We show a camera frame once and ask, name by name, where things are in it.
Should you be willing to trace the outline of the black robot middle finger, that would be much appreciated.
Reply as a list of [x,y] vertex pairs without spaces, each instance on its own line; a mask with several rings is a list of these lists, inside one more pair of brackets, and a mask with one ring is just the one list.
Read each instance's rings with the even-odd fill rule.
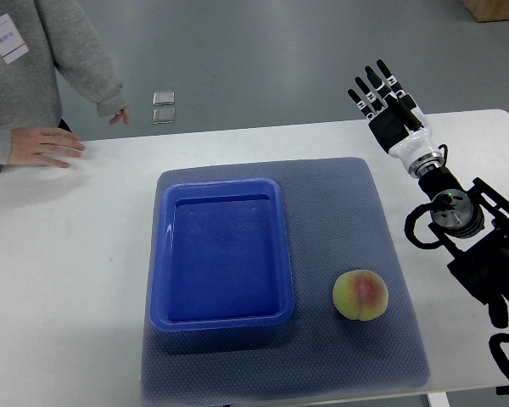
[[372,86],[372,91],[366,95],[367,100],[374,109],[386,109],[388,107],[387,98],[391,95],[391,89],[373,70],[372,67],[365,67],[366,78]]

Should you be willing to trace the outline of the person's right hand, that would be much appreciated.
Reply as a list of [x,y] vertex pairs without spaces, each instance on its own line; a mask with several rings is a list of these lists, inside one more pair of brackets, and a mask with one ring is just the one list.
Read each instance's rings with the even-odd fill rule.
[[9,165],[66,169],[65,159],[79,159],[85,151],[76,134],[58,127],[22,127],[11,134]]

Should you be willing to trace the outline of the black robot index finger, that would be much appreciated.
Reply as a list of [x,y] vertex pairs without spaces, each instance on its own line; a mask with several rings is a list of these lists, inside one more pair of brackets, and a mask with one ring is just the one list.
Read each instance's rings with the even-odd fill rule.
[[390,71],[389,67],[381,59],[378,59],[376,64],[396,97],[403,98],[406,95],[406,92],[400,82],[395,78],[394,74]]

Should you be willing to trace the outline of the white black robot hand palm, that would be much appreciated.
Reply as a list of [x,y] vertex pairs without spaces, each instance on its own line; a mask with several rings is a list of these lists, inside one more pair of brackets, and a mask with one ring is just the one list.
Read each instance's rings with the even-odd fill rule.
[[430,170],[442,168],[444,154],[432,140],[432,130],[424,125],[420,130],[408,130],[396,115],[397,97],[387,98],[388,107],[368,124],[379,146],[389,156],[398,159],[410,176],[424,176]]

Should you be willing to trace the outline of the person's left hand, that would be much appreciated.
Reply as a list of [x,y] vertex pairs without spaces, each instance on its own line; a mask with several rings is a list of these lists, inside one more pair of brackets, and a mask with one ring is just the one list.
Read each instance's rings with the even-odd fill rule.
[[128,106],[125,106],[123,109],[115,113],[115,115],[109,120],[109,124],[116,125],[122,122],[124,125],[129,125],[130,118],[131,118],[130,108]]

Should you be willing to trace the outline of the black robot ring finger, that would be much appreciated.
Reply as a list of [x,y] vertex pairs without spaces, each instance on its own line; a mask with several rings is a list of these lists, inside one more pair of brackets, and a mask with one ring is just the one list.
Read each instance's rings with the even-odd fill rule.
[[372,92],[371,88],[359,76],[355,78],[355,84],[363,92],[364,96],[366,97],[366,100],[371,104],[371,106],[374,108],[377,114],[384,110],[383,103],[378,99],[378,97]]

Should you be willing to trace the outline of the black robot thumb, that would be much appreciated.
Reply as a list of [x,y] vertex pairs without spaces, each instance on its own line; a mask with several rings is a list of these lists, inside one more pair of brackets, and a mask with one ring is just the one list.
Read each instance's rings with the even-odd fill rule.
[[404,90],[399,90],[396,96],[396,115],[408,130],[420,130],[422,128],[422,122],[412,112],[411,97]]

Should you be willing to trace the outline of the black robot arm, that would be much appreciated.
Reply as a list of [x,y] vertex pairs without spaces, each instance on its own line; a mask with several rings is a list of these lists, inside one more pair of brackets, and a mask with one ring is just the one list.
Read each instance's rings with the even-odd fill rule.
[[[428,118],[388,66],[366,66],[349,96],[368,120],[382,150],[398,159],[428,196],[406,216],[404,233],[417,248],[440,247],[452,255],[450,273],[481,304],[499,329],[489,351],[509,381],[509,201],[480,178],[466,190],[448,169],[446,145],[435,145]],[[509,394],[509,385],[496,389]]]

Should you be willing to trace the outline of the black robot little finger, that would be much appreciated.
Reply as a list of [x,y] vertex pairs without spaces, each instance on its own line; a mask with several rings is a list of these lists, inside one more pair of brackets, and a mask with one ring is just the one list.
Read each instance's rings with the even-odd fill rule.
[[348,90],[348,95],[355,103],[356,107],[368,120],[373,120],[375,118],[375,113],[372,111],[372,108],[357,94],[355,90],[350,88]]

